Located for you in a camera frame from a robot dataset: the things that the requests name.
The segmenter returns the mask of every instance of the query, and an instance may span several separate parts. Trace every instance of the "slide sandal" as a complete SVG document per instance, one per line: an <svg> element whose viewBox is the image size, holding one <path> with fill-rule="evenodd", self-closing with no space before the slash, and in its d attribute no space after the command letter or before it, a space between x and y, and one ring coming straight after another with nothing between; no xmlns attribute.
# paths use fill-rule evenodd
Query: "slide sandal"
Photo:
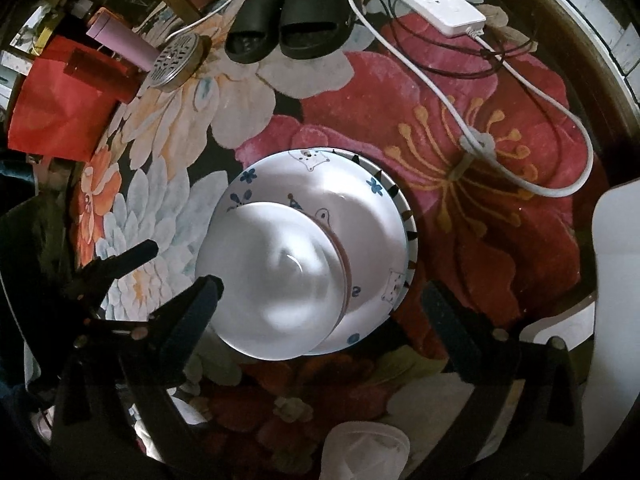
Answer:
<svg viewBox="0 0 640 480"><path fill-rule="evenodd" d="M354 23L347 0L285 0L280 48L292 59L326 56L347 41Z"/></svg>
<svg viewBox="0 0 640 480"><path fill-rule="evenodd" d="M282 0L247 0L236 15L225 41L225 52L236 63L256 63L278 44Z"/></svg>

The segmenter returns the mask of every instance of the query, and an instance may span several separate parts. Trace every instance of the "pink tumbler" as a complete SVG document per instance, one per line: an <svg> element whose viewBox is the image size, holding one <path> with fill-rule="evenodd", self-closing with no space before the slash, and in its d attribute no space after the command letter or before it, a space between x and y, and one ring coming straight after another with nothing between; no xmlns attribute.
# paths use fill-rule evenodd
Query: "pink tumbler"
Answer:
<svg viewBox="0 0 640 480"><path fill-rule="evenodd" d="M160 52L108 12L100 12L88 36L149 72Z"/></svg>

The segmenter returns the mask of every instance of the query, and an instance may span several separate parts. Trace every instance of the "power strip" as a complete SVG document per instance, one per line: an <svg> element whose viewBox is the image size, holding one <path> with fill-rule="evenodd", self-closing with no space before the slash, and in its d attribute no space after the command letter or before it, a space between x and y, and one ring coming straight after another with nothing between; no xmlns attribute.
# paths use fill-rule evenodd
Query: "power strip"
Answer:
<svg viewBox="0 0 640 480"><path fill-rule="evenodd" d="M401 0L448 38L482 31L486 18L466 0Z"/></svg>

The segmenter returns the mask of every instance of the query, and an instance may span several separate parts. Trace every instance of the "blue flower print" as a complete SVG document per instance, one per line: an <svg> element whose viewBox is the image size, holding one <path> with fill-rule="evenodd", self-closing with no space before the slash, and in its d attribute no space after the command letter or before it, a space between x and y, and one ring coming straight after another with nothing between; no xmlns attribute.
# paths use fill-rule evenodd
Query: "blue flower print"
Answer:
<svg viewBox="0 0 640 480"><path fill-rule="evenodd" d="M242 176L240 177L240 182L247 182L247 184L251 184L255 178L258 176L255 174L255 169L251 168L248 171L242 172Z"/></svg>
<svg viewBox="0 0 640 480"><path fill-rule="evenodd" d="M242 196L242 200L240 200L240 197L238 195L236 195L235 193L232 193L229 198L232 200L232 202L235 202L236 205L233 205L231 207L226 208L227 211L231 211L232 209L235 209L236 207L240 207L241 205L244 205L247 203L248 200L251 199L251 195L253 193L251 192L250 189L247 189L244 192L244 195Z"/></svg>
<svg viewBox="0 0 640 480"><path fill-rule="evenodd" d="M371 177L371 180L367 180L367 184L371 186L372 193L378 193L380 196L382 196L382 186L378 184L378 181L375 178Z"/></svg>

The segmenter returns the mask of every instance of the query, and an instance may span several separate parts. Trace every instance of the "red bag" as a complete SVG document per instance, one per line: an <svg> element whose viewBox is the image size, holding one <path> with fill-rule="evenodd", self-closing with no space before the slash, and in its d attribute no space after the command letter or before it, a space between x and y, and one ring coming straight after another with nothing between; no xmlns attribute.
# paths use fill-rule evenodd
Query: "red bag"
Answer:
<svg viewBox="0 0 640 480"><path fill-rule="evenodd" d="M89 162L116 105L116 98L64 73L75 49L113 66L126 67L90 47L56 36L36 58L15 104L9 148Z"/></svg>

